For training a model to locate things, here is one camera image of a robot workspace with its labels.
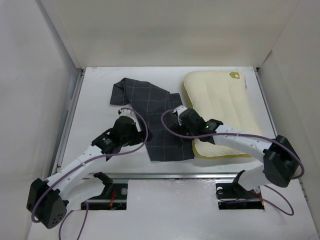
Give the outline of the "dark grey checked pillowcase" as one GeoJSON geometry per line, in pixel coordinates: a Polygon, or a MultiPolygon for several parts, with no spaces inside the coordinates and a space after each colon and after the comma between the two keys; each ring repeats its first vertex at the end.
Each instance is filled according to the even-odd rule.
{"type": "Polygon", "coordinates": [[[130,105],[143,117],[152,133],[152,139],[146,143],[151,161],[176,162],[195,157],[192,141],[170,134],[161,122],[165,111],[182,105],[179,93],[170,93],[150,82],[125,77],[113,85],[110,104],[130,105]]]}

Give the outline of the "cream yellow pillow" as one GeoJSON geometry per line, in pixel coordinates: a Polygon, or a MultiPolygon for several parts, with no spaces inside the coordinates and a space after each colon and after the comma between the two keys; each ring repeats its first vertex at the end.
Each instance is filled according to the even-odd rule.
{"type": "Polygon", "coordinates": [[[187,106],[204,120],[215,119],[248,134],[262,134],[250,106],[246,79],[240,71],[189,72],[183,79],[183,87],[187,106]]]}

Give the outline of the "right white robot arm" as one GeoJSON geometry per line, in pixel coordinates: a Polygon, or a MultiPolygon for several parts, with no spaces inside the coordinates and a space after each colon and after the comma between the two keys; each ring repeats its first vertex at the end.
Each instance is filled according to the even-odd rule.
{"type": "Polygon", "coordinates": [[[286,137],[277,135],[270,139],[242,133],[216,119],[205,121],[194,109],[183,105],[175,108],[173,114],[177,117],[175,129],[179,135],[231,148],[261,162],[259,167],[241,170],[232,183],[218,188],[227,198],[243,198],[254,188],[267,184],[286,188],[294,178],[298,156],[286,137]]]}

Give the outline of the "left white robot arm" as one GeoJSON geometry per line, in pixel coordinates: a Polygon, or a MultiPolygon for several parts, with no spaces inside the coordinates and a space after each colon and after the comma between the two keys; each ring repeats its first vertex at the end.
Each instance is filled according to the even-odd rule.
{"type": "Polygon", "coordinates": [[[31,183],[26,208],[32,222],[41,223],[47,229],[56,227],[72,204],[68,195],[84,177],[110,158],[121,156],[122,148],[142,148],[149,135],[144,119],[136,121],[130,115],[119,116],[113,127],[96,137],[67,167],[45,180],[37,178],[31,183]]]}

